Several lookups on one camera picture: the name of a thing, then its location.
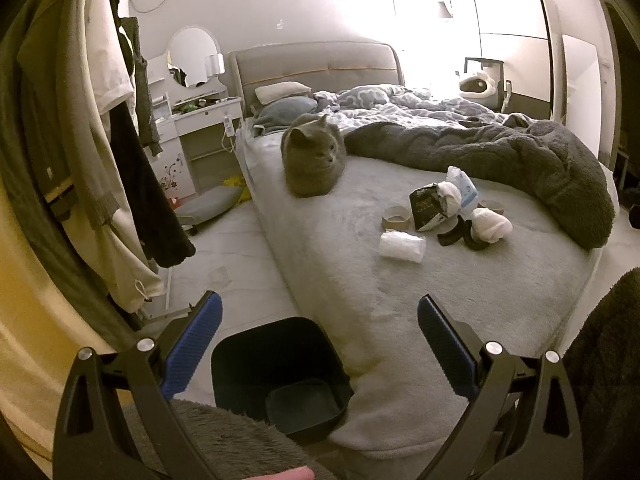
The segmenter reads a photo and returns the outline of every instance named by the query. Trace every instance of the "doorway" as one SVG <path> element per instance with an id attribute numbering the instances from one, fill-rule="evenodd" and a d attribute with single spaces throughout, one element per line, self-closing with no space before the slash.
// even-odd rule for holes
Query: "doorway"
<path id="1" fill-rule="evenodd" d="M 628 190 L 640 183 L 640 50 L 610 0 L 600 0 L 604 10 L 616 75 L 616 131 L 609 167 L 618 186 L 620 204 L 629 208 L 636 200 Z"/>

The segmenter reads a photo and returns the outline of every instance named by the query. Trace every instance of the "finger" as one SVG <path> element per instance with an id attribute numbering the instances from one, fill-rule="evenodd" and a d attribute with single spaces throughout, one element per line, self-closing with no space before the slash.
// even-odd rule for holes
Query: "finger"
<path id="1" fill-rule="evenodd" d="M 246 480 L 315 480 L 316 475 L 308 467 L 300 467 L 298 469 L 290 469 L 283 473 L 270 476 L 255 476 Z"/>

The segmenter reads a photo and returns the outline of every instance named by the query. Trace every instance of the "upholstered headboard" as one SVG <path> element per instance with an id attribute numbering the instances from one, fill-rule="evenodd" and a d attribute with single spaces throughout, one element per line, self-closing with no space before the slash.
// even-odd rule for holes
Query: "upholstered headboard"
<path id="1" fill-rule="evenodd" d="M 366 84 L 404 84 L 396 52 L 372 41 L 318 41 L 256 46 L 231 52 L 234 92 L 244 98 L 244 112 L 257 101 L 255 89 L 297 81 L 313 91 L 337 92 Z"/>

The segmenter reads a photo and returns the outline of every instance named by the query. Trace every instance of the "door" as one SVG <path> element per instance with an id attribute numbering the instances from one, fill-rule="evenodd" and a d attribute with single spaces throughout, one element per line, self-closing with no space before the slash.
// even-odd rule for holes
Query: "door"
<path id="1" fill-rule="evenodd" d="M 541 38 L 481 34 L 483 57 L 504 62 L 504 79 L 513 95 L 508 112 L 533 119 L 551 115 L 551 63 L 549 42 Z"/>
<path id="2" fill-rule="evenodd" d="M 594 44 L 565 34 L 562 42 L 567 86 L 565 126 L 597 157 L 602 127 L 598 51 Z"/>
<path id="3" fill-rule="evenodd" d="M 542 0 L 475 0 L 481 34 L 548 39 Z"/>

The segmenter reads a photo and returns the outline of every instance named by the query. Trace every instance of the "metal screw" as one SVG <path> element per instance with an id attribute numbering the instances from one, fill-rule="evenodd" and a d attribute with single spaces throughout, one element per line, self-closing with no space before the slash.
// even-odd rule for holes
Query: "metal screw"
<path id="1" fill-rule="evenodd" d="M 136 348 L 141 352 L 149 352 L 149 350 L 153 350 L 155 346 L 156 346 L 156 343 L 154 342 L 153 339 L 149 337 L 145 337 L 144 339 L 141 339 L 136 344 Z"/>
<path id="2" fill-rule="evenodd" d="M 489 341 L 486 345 L 484 345 L 486 351 L 491 355 L 500 355 L 502 353 L 502 345 L 495 341 Z"/>
<path id="3" fill-rule="evenodd" d="M 560 360 L 560 356 L 553 350 L 549 350 L 547 353 L 545 353 L 545 358 L 551 363 L 557 363 Z"/>
<path id="4" fill-rule="evenodd" d="M 91 350 L 88 346 L 85 346 L 84 348 L 79 349 L 78 359 L 80 359 L 81 361 L 86 361 L 93 354 L 94 354 L 94 351 Z"/>

